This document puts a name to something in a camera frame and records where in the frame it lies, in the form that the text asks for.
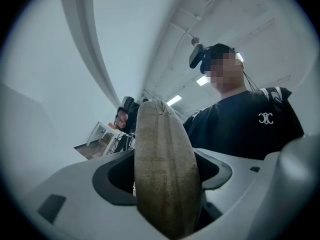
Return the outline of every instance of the burlap sack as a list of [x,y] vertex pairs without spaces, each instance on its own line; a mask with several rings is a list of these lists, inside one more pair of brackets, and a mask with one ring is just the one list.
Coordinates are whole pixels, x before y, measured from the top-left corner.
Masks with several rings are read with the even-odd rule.
[[201,206],[197,162],[182,123],[162,100],[138,110],[134,171],[139,212],[169,239],[192,234]]

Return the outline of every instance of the white table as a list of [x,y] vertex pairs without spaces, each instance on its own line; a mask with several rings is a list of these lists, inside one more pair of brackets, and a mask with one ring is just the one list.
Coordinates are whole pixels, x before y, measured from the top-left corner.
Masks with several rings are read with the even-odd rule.
[[100,142],[103,137],[107,134],[107,133],[111,133],[112,139],[110,140],[109,144],[106,146],[104,152],[103,152],[103,156],[106,155],[109,151],[109,149],[112,147],[112,145],[114,144],[114,142],[116,141],[116,139],[119,137],[119,135],[121,134],[121,131],[119,131],[118,129],[113,129],[111,128],[109,125],[104,125],[103,123],[101,123],[100,121],[96,124],[93,132],[91,133],[86,146],[89,147],[90,143],[93,141],[94,136],[96,135],[97,131],[99,128],[103,128],[103,131],[101,132],[98,142]]

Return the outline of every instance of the ceiling light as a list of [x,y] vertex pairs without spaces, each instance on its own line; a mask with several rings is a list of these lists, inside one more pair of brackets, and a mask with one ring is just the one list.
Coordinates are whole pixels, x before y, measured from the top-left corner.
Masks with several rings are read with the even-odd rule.
[[181,99],[182,99],[182,98],[181,98],[179,95],[177,95],[177,96],[175,96],[173,99],[170,99],[170,100],[167,102],[167,104],[168,104],[168,106],[171,106],[172,104],[180,101]]
[[196,81],[200,86],[203,86],[204,84],[209,82],[208,77],[206,77],[205,75],[203,77],[201,77],[200,79],[198,79]]
[[241,62],[244,62],[244,58],[242,58],[240,52],[238,52],[238,53],[236,54],[236,56],[238,57],[238,59],[239,59]]

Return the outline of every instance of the white wall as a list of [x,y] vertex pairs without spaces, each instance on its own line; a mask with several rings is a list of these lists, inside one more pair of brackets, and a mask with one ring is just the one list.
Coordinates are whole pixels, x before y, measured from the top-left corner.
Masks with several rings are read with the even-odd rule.
[[276,48],[283,58],[280,69],[291,75],[284,87],[294,91],[316,61],[320,50],[319,37],[308,16],[295,0],[261,0],[261,3],[267,4],[274,14]]
[[87,159],[56,132],[44,107],[0,83],[1,173],[21,200],[59,169]]
[[139,99],[180,0],[93,0],[97,37],[120,101]]
[[33,0],[15,24],[1,82],[40,102],[70,146],[87,142],[116,108],[90,75],[72,39],[61,0]]

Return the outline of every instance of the person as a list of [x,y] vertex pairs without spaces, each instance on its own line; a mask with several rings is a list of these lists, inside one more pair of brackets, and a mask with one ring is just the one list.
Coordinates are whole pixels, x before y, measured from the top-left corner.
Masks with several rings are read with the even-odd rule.
[[[304,135],[284,87],[247,90],[244,65],[227,45],[208,47],[200,71],[219,92],[220,101],[197,111],[183,124],[192,147],[263,160]],[[116,128],[128,115],[119,110]]]

